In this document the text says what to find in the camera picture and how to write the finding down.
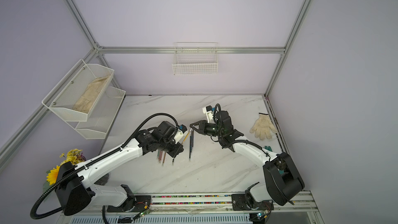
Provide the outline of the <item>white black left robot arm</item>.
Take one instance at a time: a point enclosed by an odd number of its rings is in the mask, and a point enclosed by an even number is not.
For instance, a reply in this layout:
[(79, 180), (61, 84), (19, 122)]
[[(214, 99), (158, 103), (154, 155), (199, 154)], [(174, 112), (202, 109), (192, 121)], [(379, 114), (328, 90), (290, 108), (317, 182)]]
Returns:
[(111, 206), (122, 212), (143, 208), (128, 185), (96, 185), (103, 176), (123, 164), (157, 150), (176, 157), (183, 151), (181, 138), (187, 131), (185, 125), (175, 126), (163, 121), (158, 127), (140, 130), (127, 144), (122, 144), (107, 153), (79, 165), (61, 166), (58, 178), (70, 172), (77, 175), (61, 183), (55, 191), (64, 215), (71, 216), (93, 206)]

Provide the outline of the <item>yellow pencil with clear cap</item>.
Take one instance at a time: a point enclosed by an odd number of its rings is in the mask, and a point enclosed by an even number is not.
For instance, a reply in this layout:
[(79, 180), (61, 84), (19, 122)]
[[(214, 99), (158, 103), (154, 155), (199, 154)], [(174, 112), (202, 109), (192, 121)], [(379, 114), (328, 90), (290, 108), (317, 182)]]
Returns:
[(188, 131), (188, 133), (184, 137), (183, 141), (181, 142), (181, 145), (183, 145), (183, 143), (187, 140), (187, 138), (188, 138), (188, 136), (190, 136), (191, 132), (192, 132), (192, 128)]

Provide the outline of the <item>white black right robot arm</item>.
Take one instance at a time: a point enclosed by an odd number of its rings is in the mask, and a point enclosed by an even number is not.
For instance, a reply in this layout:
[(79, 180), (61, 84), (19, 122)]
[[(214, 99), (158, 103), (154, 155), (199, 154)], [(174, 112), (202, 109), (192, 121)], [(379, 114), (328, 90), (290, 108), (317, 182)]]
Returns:
[(206, 113), (207, 120), (190, 124), (198, 134), (216, 137), (223, 149), (238, 153), (259, 168), (262, 168), (265, 183), (251, 185), (243, 195), (243, 209), (258, 208), (264, 201), (278, 205), (294, 204), (292, 198), (300, 193), (305, 184), (289, 154), (275, 153), (249, 141), (243, 133), (236, 130), (227, 111)]

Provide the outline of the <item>pencil with purple cap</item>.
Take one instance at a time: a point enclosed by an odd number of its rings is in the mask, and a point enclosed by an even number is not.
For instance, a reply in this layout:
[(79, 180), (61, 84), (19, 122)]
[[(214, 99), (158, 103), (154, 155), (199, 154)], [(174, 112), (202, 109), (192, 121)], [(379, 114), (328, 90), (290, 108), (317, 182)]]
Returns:
[(190, 149), (189, 149), (189, 162), (191, 162), (192, 152), (193, 152), (193, 145), (194, 145), (194, 130), (191, 129), (190, 133)]

